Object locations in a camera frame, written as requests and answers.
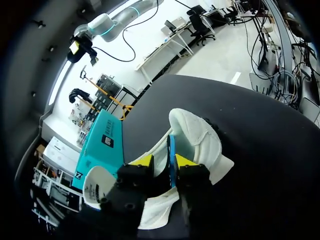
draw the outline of white cabinet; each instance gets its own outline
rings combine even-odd
[[[72,176],[76,172],[80,154],[53,137],[43,152],[44,161],[56,169],[63,170]]]

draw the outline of ceiling light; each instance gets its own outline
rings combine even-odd
[[[71,66],[71,62],[66,61],[65,65],[63,66],[63,68],[58,76],[58,79],[56,80],[55,85],[53,87],[53,91],[51,93],[51,97],[49,100],[49,106],[55,102],[60,85],[61,85],[62,81],[65,79],[65,76],[66,76],[67,71],[69,70],[70,66]]]

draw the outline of desk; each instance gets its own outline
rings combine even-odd
[[[202,21],[204,22],[204,25],[206,25],[207,28],[210,29],[210,31],[213,33],[213,35],[216,34],[216,32],[214,31],[214,29],[211,27],[211,24],[208,22],[207,17],[211,16],[212,14],[215,14],[216,12],[219,12],[219,9],[214,9],[212,11],[207,11],[203,14],[203,16],[201,16]]]
[[[190,97],[195,91],[201,93],[196,99]],[[212,187],[216,196],[212,236],[248,238],[257,229],[273,236],[279,230],[285,235],[297,231],[317,234],[318,229],[310,227],[316,224],[314,216],[320,214],[320,130],[315,124],[258,92],[215,80],[166,74],[122,122],[126,163],[149,151],[168,131],[168,114],[173,108],[216,124],[222,153],[234,162],[230,172]],[[181,212],[179,200],[173,204],[166,226],[138,230],[138,238],[187,239]]]
[[[214,9],[212,11],[208,11],[205,12],[202,16],[201,19],[204,23],[204,25],[206,25],[207,28],[210,29],[210,31],[215,35],[216,32],[214,31],[214,29],[211,27],[211,24],[209,23],[207,17],[215,14],[215,13],[220,13],[220,11],[218,9]],[[181,33],[184,32],[185,30],[188,30],[190,27],[192,26],[192,24],[190,22],[187,22],[186,24],[179,26],[176,29],[176,32],[171,35],[165,42],[163,42],[160,46],[156,47],[155,50],[148,55],[143,62],[141,62],[136,68],[136,71],[141,71],[143,76],[145,77],[145,79],[149,82],[149,85],[151,86],[152,84],[152,78],[148,76],[146,70],[145,70],[145,64],[148,63],[150,60],[152,60],[154,58],[155,55],[157,55],[157,53],[159,53],[162,49],[164,49],[165,47],[169,47],[169,43],[173,42],[177,45],[179,45],[180,47],[184,48],[191,56],[194,54],[194,52],[192,51],[192,49],[188,46],[187,42],[184,40],[184,38],[181,36]],[[180,43],[178,43],[177,41],[175,41],[175,37],[178,37],[182,42],[183,45],[181,45]]]
[[[158,46],[150,55],[148,55],[143,62],[141,62],[136,68],[136,71],[141,71],[143,76],[147,79],[147,81],[149,82],[149,85],[151,86],[152,84],[152,79],[148,76],[144,66],[146,63],[148,63],[151,59],[154,58],[155,55],[157,55],[157,53],[159,53],[163,48],[165,48],[166,46],[169,47],[169,43],[173,42],[177,45],[179,45],[180,47],[184,48],[190,55],[193,55],[194,52],[192,51],[192,49],[188,46],[188,44],[186,43],[186,41],[184,40],[184,38],[181,36],[181,33],[185,30],[187,30],[188,28],[191,27],[191,23],[187,22],[186,24],[180,26],[179,28],[177,28],[177,31],[170,36],[169,38],[167,38],[167,40],[165,42],[163,42],[160,46]],[[181,39],[181,41],[183,42],[184,45],[181,45],[180,43],[178,43],[177,41],[174,40],[175,37],[178,37],[179,39]],[[179,52],[176,53],[179,58],[181,58],[181,55]]]

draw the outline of teal box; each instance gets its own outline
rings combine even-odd
[[[104,167],[116,178],[123,164],[122,121],[102,110],[85,139],[72,186],[82,190],[86,175],[95,166]]]

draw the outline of shoe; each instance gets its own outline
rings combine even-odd
[[[197,164],[204,164],[210,171],[222,156],[222,146],[215,130],[202,118],[193,113],[174,108],[169,113],[171,128],[150,151],[133,162],[152,154],[154,156],[154,176],[162,173],[168,162],[167,138],[174,136],[176,154]]]
[[[167,138],[173,135],[175,153],[204,164],[210,171],[214,185],[234,166],[234,162],[222,156],[222,145],[215,130],[202,118],[183,109],[175,108],[169,113],[171,128],[148,152],[133,162],[150,154],[154,157],[154,192],[145,202],[139,229],[150,230],[165,226],[172,205],[179,199],[176,187],[170,187],[170,169]],[[116,180],[103,167],[92,168],[83,185],[84,202],[100,209],[99,199],[106,196]]]
[[[220,139],[215,130],[204,119],[189,111],[174,108],[169,113],[169,122],[171,128],[157,144],[150,151],[133,161],[152,154],[155,179],[161,175],[166,177],[162,178],[162,184],[163,181],[169,180],[167,145],[169,135],[174,136],[175,153],[197,164],[204,164],[210,171],[210,181],[213,185],[220,181],[234,166],[233,161],[222,156]],[[171,206],[178,199],[179,194],[176,187],[157,197],[148,198],[144,205],[138,229],[150,230],[165,226],[169,220]]]

